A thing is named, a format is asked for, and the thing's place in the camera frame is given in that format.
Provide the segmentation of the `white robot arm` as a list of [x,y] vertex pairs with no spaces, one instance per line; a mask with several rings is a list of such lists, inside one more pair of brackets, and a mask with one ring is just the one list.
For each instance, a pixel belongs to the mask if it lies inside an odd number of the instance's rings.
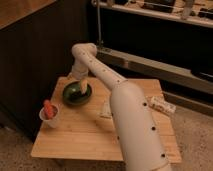
[[93,43],[72,46],[72,75],[82,80],[91,71],[110,91],[110,109],[126,171],[172,171],[144,91],[96,58]]

